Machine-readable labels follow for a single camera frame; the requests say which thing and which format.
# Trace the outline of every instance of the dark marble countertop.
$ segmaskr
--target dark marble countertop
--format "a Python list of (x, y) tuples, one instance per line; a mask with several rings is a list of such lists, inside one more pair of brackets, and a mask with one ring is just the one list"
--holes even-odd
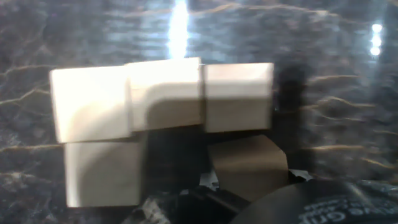
[[(396, 182), (397, 7), (396, 0), (0, 1), (0, 223), (97, 223), (92, 210), (65, 208), (49, 94), (55, 68), (181, 57), (274, 62), (279, 103), (266, 134), (290, 168), (320, 179)], [(161, 155), (171, 154), (165, 145), (175, 132), (154, 134)], [(184, 156), (198, 155), (185, 147)], [(182, 172), (161, 170), (161, 177)]]

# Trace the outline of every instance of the tan plastic block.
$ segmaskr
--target tan plastic block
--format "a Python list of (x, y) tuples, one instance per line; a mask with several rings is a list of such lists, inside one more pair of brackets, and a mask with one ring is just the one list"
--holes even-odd
[(289, 184), (285, 153), (266, 136), (209, 146), (220, 188), (253, 202)]
[(58, 142), (130, 135), (124, 66), (53, 70), (50, 81)]
[(271, 127), (273, 63), (205, 66), (208, 133)]
[(127, 64), (134, 131), (201, 123), (200, 58)]
[(138, 205), (145, 155), (143, 145), (143, 142), (66, 144), (68, 207)]

